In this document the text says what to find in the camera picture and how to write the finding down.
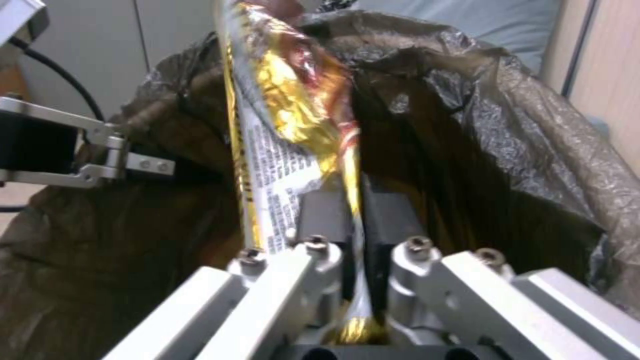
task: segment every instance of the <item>gold foil wrapper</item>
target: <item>gold foil wrapper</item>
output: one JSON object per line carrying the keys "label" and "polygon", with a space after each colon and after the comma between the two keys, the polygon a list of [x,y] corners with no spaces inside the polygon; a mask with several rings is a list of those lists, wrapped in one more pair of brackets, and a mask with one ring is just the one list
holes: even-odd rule
{"label": "gold foil wrapper", "polygon": [[[252,99],[254,107],[263,110],[258,112],[267,119],[266,122],[279,137],[300,145],[317,157],[325,179],[338,171],[342,175],[356,233],[360,234],[354,236],[357,239],[354,241],[354,257],[356,263],[360,264],[356,265],[356,270],[361,275],[360,280],[356,280],[355,292],[363,295],[359,298],[363,309],[348,311],[344,326],[337,331],[336,342],[375,342],[383,331],[372,317],[364,277],[364,230],[359,187],[360,129],[351,112],[351,78],[348,69],[286,22],[270,16],[263,6],[238,2],[234,5],[233,13],[237,18],[232,20],[241,24],[243,40],[246,39],[236,44],[242,47],[243,54],[248,58],[246,63],[249,66],[245,70],[253,72],[243,81],[249,84],[248,93],[254,87],[259,89],[256,92],[258,95]],[[228,52],[227,61],[231,57],[231,52]],[[225,68],[225,84],[232,83],[232,75],[234,73],[227,73]],[[233,99],[233,94],[229,93],[233,89],[233,86],[228,86],[227,99]],[[233,133],[233,101],[229,103],[229,121]],[[238,143],[238,139],[232,138],[234,148]],[[241,163],[238,167],[239,183],[243,184]]]}

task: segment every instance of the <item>black cable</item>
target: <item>black cable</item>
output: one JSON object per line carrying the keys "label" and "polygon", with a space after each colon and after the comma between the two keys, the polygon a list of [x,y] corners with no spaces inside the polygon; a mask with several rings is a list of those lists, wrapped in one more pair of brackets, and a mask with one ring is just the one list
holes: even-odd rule
{"label": "black cable", "polygon": [[63,69],[55,61],[51,60],[50,58],[44,56],[43,54],[40,54],[39,52],[33,49],[30,49],[29,44],[20,40],[19,38],[11,37],[9,39],[9,43],[15,47],[20,48],[20,50],[22,50],[22,52],[26,56],[29,56],[30,58],[36,60],[42,65],[45,65],[46,67],[49,67],[51,70],[58,73],[58,75],[60,75],[64,80],[66,80],[71,86],[73,86],[80,93],[80,95],[82,96],[84,101],[86,101],[89,108],[91,108],[91,111],[93,112],[93,116],[95,116],[97,120],[104,122],[104,115],[102,114],[102,111],[98,106],[98,103],[95,102],[95,99],[91,96],[91,94],[89,94],[89,92],[84,88],[84,86],[82,86],[82,84],[80,84],[80,82],[78,82],[78,80],[76,80],[73,77],[73,75],[69,74],[65,69]]}
{"label": "black cable", "polygon": [[22,210],[24,210],[24,208],[26,208],[26,205],[5,205],[5,206],[0,206],[0,213],[19,213]]}

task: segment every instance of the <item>light blue surface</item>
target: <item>light blue surface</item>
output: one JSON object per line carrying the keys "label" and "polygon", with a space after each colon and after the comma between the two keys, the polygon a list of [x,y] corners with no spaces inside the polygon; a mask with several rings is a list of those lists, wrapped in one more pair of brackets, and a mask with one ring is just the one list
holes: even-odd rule
{"label": "light blue surface", "polygon": [[454,26],[505,47],[539,73],[560,4],[561,0],[359,0],[354,8]]}

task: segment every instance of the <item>wall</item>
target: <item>wall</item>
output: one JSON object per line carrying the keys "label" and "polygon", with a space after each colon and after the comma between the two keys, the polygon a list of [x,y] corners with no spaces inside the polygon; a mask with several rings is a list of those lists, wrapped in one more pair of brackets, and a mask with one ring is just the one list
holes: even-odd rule
{"label": "wall", "polygon": [[606,121],[613,146],[640,175],[640,1],[597,6],[570,100]]}
{"label": "wall", "polygon": [[[133,95],[147,68],[132,0],[48,0],[50,25],[33,48],[71,72],[96,98],[105,116]],[[93,116],[59,75],[23,56],[32,101]]]}

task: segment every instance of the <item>crumpled wrapper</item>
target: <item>crumpled wrapper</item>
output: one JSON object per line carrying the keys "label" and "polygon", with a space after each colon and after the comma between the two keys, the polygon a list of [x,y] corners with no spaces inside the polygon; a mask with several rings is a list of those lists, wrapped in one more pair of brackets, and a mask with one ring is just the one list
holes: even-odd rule
{"label": "crumpled wrapper", "polygon": [[[293,211],[293,216],[286,219],[283,209],[287,208],[281,207],[284,201],[277,193],[286,194],[285,198],[295,197],[291,207],[299,209],[299,196],[310,190],[309,184],[320,185],[320,181],[340,173],[354,221],[351,241],[356,281],[338,341],[367,343],[380,332],[380,326],[372,315],[364,271],[360,128],[351,111],[351,77],[336,58],[285,19],[276,17],[273,6],[263,6],[264,3],[219,1],[214,10],[224,55],[229,128],[245,243],[268,252],[284,250],[275,245],[286,241],[286,231],[278,230],[278,223],[290,223],[294,228],[299,211]],[[278,138],[268,141],[272,146],[265,146],[260,153],[253,144],[269,136],[260,130],[262,127]],[[296,151],[290,144],[301,149]],[[278,158],[270,159],[269,152],[277,152]],[[289,177],[297,184],[265,184],[264,168],[271,164],[272,168],[286,167],[286,163],[278,164],[279,158],[298,156],[317,167],[316,176],[309,174],[308,167],[293,169],[288,175],[278,176],[278,180]],[[261,214],[260,209],[265,208],[267,211]]]}
{"label": "crumpled wrapper", "polygon": [[[352,73],[362,170],[410,197],[444,253],[558,267],[640,318],[640,181],[566,99],[447,26],[349,11],[299,24]],[[3,359],[100,358],[198,264],[235,256],[220,60],[214,37],[168,57],[110,119],[218,181],[48,187],[3,234]]]}

